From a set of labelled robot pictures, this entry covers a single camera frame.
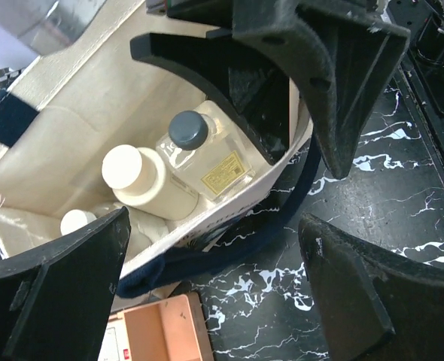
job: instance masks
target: navy blue handle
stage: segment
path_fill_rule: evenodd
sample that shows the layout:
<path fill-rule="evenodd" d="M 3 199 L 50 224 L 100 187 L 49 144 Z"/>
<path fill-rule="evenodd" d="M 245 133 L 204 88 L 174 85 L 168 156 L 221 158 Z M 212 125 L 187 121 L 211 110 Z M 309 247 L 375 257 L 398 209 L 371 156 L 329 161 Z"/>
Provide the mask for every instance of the navy blue handle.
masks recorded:
<path fill-rule="evenodd" d="M 13 147 L 37 115 L 31 105 L 0 90 L 0 143 Z"/>
<path fill-rule="evenodd" d="M 158 287 L 187 280 L 197 275 L 216 274 L 227 266 L 256 253 L 267 245 L 299 210 L 311 189 L 320 161 L 321 153 L 318 143 L 315 137 L 312 137 L 300 178 L 281 210 L 274 214 L 271 222 L 255 229 L 256 232 L 249 235 L 244 241 L 236 242 L 229 247 L 219 247 L 209 252 L 172 247 L 120 280 L 117 295 L 130 299 Z M 224 239 L 226 237 L 227 235 L 223 235 L 220 242 L 230 242 L 230 239 Z"/>

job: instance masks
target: cream bottle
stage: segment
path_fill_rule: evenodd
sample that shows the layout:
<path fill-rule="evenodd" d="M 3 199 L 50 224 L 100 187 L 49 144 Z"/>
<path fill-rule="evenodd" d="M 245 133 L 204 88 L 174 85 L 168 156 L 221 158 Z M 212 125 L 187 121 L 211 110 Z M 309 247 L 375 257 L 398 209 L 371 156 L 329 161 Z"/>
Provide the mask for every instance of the cream bottle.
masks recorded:
<path fill-rule="evenodd" d="M 85 227 L 99 217 L 122 208 L 121 203 L 102 203 L 92 208 L 90 211 L 82 211 L 73 209 L 62 218 L 60 222 L 60 232 L 67 235 Z M 153 243 L 169 234 L 165 221 L 152 214 L 139 211 L 134 208 L 127 207 L 129 210 L 129 221 L 132 230 L 128 248 L 126 250 L 125 262 L 137 256 L 143 250 L 149 248 Z"/>
<path fill-rule="evenodd" d="M 184 219 L 199 199 L 150 148 L 115 147 L 103 159 L 102 176 L 120 202 L 166 220 Z"/>
<path fill-rule="evenodd" d="M 156 149 L 175 176 L 214 202 L 235 195 L 255 176 L 238 129 L 214 102 L 177 114 Z"/>

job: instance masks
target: marble countertop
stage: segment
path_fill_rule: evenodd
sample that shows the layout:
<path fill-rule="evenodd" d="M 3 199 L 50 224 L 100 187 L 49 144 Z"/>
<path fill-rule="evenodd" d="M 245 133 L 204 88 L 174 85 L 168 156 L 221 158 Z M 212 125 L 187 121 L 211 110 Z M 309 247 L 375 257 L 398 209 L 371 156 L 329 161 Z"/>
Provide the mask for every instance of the marble countertop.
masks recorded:
<path fill-rule="evenodd" d="M 444 268 L 444 168 L 407 89 L 393 82 L 379 98 L 350 175 L 321 165 L 300 212 L 403 256 Z M 291 161 L 269 199 L 234 229 L 243 242 L 291 191 L 308 145 Z M 330 359 L 297 237 L 295 217 L 268 247 L 243 264 L 179 287 L 201 295 L 217 361 Z"/>

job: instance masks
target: gold label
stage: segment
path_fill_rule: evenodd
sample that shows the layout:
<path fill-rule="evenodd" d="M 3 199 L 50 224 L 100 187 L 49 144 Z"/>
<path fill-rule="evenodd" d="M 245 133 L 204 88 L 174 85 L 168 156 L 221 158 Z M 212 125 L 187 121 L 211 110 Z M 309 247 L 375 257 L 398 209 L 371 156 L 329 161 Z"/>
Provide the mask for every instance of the gold label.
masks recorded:
<path fill-rule="evenodd" d="M 216 195 L 222 193 L 231 183 L 245 173 L 239 155 L 234 150 L 226 159 L 207 173 L 202 182 Z"/>

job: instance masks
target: glass bottle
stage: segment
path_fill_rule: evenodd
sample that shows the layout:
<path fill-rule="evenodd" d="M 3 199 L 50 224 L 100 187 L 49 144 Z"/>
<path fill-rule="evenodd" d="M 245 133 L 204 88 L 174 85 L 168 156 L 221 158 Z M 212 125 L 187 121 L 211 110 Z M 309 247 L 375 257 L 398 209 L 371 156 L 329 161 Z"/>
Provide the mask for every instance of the glass bottle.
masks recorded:
<path fill-rule="evenodd" d="M 99 217 L 122 208 L 121 203 L 102 203 L 95 206 L 90 211 L 73 209 L 63 216 L 60 222 L 62 235 L 67 235 L 93 222 Z M 132 231 L 130 232 L 129 244 L 126 249 L 125 262 L 130 261 L 153 243 L 169 234 L 165 221 L 152 214 L 148 214 L 138 209 L 127 207 L 129 210 L 129 220 Z"/>
<path fill-rule="evenodd" d="M 214 202 L 235 195 L 255 176 L 236 125 L 210 101 L 177 114 L 157 152 L 176 177 Z"/>

